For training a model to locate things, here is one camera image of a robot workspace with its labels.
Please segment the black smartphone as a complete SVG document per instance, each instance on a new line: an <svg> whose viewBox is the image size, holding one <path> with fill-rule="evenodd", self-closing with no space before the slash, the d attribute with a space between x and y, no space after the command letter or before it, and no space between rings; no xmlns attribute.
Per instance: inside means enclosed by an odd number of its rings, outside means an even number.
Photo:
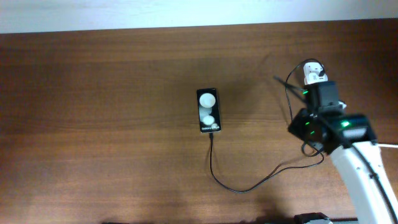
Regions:
<svg viewBox="0 0 398 224"><path fill-rule="evenodd" d="M201 133L221 131L221 116L216 88L197 90L198 116Z"/></svg>

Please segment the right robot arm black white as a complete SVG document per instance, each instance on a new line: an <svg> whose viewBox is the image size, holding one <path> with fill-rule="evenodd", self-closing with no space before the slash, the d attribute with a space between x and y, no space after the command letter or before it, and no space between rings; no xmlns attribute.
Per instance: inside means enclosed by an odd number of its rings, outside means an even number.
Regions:
<svg viewBox="0 0 398 224"><path fill-rule="evenodd" d="M345 114L335 82L305 85L305 105L288 131L330 156L360 223L397 223L397 198L382 162L377 137L363 114Z"/></svg>

